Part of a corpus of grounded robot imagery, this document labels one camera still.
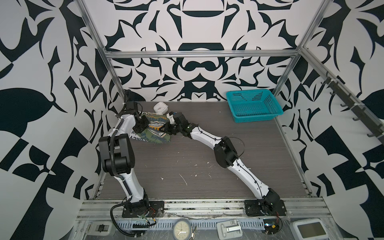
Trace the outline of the green tank top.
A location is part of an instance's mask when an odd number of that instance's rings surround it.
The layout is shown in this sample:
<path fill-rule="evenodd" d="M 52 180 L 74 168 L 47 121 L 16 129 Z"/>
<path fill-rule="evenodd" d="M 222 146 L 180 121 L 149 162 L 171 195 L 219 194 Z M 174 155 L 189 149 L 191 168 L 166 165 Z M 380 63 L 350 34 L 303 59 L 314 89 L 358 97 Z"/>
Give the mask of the green tank top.
<path fill-rule="evenodd" d="M 137 134 L 139 138 L 155 144 L 166 144 L 171 141 L 169 134 L 160 131 L 160 128 L 168 122 L 168 118 L 165 115 L 144 112 L 142 114 L 142 117 L 143 116 L 145 116 L 150 123 L 142 133 Z"/>

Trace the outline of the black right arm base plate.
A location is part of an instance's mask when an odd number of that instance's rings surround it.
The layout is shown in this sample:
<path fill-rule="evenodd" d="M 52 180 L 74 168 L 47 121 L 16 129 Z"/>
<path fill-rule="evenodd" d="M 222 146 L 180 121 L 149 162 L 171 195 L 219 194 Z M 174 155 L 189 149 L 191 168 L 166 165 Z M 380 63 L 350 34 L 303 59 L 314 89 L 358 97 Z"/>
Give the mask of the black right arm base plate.
<path fill-rule="evenodd" d="M 286 206 L 283 200 L 269 204 L 265 200 L 245 200 L 245 213 L 248 217 L 286 216 Z"/>

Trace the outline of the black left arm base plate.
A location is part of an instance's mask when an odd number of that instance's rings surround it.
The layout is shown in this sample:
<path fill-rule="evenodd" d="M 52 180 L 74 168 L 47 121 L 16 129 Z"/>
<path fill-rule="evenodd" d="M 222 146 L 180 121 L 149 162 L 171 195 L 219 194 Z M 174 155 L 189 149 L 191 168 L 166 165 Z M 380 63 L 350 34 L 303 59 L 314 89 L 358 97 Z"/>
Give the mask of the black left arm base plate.
<path fill-rule="evenodd" d="M 126 203 L 124 205 L 122 217 L 123 218 L 136 218 L 145 216 L 155 218 L 157 215 L 164 213 L 164 201 L 140 201 L 137 203 Z"/>

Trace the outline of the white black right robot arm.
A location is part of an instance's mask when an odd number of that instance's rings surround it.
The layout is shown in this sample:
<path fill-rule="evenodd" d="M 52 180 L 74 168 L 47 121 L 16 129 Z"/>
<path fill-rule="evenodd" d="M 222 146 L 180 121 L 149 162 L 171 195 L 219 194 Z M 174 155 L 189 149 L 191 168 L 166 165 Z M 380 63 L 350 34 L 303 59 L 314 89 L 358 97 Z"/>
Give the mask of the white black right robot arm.
<path fill-rule="evenodd" d="M 203 130 L 199 125 L 190 123 L 182 113 L 170 112 L 166 117 L 168 121 L 160 128 L 161 132 L 170 135 L 180 133 L 211 148 L 218 165 L 234 173 L 251 190 L 262 209 L 276 213 L 286 208 L 280 196 L 258 179 L 242 162 L 241 155 L 235 149 L 231 138 L 218 137 Z"/>

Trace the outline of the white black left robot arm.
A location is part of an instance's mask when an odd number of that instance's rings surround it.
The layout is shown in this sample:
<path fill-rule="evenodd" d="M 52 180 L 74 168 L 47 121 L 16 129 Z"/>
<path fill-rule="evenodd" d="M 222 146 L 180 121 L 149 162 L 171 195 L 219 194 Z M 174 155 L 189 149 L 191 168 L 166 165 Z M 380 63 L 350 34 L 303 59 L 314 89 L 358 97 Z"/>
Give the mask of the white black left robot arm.
<path fill-rule="evenodd" d="M 137 215 L 150 207 L 145 189 L 134 171 L 136 159 L 130 142 L 130 133 L 142 133 L 149 125 L 148 119 L 139 111 L 139 105 L 137 102 L 126 102 L 117 114 L 117 124 L 107 136 L 99 139 L 103 171 L 119 182 L 127 197 L 125 208 Z"/>

